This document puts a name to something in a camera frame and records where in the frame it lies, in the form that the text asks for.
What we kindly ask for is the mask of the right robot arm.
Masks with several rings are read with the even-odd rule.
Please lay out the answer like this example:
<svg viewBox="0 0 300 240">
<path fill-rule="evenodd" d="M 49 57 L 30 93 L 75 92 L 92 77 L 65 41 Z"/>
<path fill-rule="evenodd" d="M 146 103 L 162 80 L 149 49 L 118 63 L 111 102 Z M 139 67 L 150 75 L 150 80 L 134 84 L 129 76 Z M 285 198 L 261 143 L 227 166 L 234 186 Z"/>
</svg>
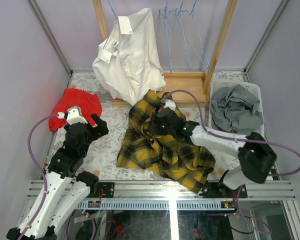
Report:
<svg viewBox="0 0 300 240">
<path fill-rule="evenodd" d="M 156 112 L 150 118 L 149 131 L 153 135 L 171 135 L 178 142 L 212 148 L 239 160 L 239 166 L 226 170 L 217 183 L 204 184 L 202 193 L 210 197 L 230 197 L 248 183 L 263 184 L 277 155 L 256 132 L 243 135 L 240 142 L 234 135 L 214 129 L 204 129 L 195 121 L 184 120 L 170 108 Z"/>
</svg>

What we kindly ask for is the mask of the blue wire hanger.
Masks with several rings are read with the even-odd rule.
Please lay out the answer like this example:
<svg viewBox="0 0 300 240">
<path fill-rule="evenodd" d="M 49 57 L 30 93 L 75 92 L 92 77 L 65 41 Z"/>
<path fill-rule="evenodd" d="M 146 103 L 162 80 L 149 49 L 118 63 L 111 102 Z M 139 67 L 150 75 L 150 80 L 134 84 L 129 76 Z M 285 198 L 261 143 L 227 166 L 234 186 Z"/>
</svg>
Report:
<svg viewBox="0 0 300 240">
<path fill-rule="evenodd" d="M 185 0 L 181 10 L 181 21 L 185 33 L 187 53 L 190 57 L 192 69 L 192 57 L 191 54 L 194 54 L 197 57 L 201 67 L 208 69 L 210 66 L 210 61 L 208 59 L 207 53 L 204 49 L 203 40 L 199 31 L 199 26 L 195 19 L 195 8 L 197 6 L 197 0 L 194 0 L 190 8 L 185 7 Z"/>
</svg>

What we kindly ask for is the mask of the yellow plaid shirt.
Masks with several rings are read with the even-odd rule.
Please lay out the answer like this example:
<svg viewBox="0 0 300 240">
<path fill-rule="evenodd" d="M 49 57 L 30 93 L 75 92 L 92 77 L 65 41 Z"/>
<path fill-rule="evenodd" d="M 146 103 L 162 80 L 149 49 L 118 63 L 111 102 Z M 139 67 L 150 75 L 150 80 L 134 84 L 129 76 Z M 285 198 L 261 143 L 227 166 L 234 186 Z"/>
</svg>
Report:
<svg viewBox="0 0 300 240">
<path fill-rule="evenodd" d="M 215 157 L 204 146 L 178 142 L 171 135 L 153 135 L 148 128 L 161 97 L 149 90 L 129 111 L 128 127 L 117 155 L 119 168 L 151 170 L 198 193 L 214 171 Z"/>
</svg>

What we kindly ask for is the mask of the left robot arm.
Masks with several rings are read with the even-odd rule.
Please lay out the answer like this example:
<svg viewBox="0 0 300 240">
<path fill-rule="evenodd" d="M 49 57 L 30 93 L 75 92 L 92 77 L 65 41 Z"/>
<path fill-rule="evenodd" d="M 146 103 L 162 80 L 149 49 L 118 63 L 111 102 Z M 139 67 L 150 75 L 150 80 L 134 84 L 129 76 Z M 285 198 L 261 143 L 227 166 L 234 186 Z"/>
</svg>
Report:
<svg viewBox="0 0 300 240">
<path fill-rule="evenodd" d="M 77 173 L 87 156 L 90 144 L 109 133 L 107 123 L 93 113 L 91 125 L 77 107 L 59 112 L 67 124 L 65 140 L 50 160 L 43 175 L 43 187 L 24 221 L 11 228 L 8 240 L 55 240 L 60 228 L 86 197 L 100 190 L 99 178 L 91 172 Z"/>
</svg>

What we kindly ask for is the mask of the white plastic basket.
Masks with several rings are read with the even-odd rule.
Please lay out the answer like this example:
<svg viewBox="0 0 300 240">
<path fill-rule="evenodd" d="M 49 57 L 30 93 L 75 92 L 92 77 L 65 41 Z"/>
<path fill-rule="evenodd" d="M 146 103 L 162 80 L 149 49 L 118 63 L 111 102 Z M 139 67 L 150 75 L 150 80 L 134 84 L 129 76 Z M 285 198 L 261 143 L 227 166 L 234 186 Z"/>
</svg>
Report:
<svg viewBox="0 0 300 240">
<path fill-rule="evenodd" d="M 260 100 L 260 106 L 258 110 L 262 112 L 263 116 L 263 106 L 262 106 L 262 97 L 261 97 L 261 90 L 256 84 L 248 83 L 248 82 L 239 82 L 239 81 L 234 81 L 234 80 L 220 80 L 216 79 L 211 82 L 211 88 L 210 88 L 210 100 L 213 94 L 219 90 L 220 88 L 223 87 L 233 87 L 235 85 L 242 85 L 244 88 L 246 88 L 249 92 L 251 92 L 255 97 L 257 97 Z M 214 130 L 217 130 L 213 128 L 212 126 L 212 116 L 210 113 L 210 107 L 211 103 L 209 103 L 209 116 L 208 116 L 208 126 Z M 256 131 L 253 131 L 256 133 L 259 133 L 261 136 L 265 135 L 265 127 L 264 127 L 264 122 L 263 125 Z"/>
</svg>

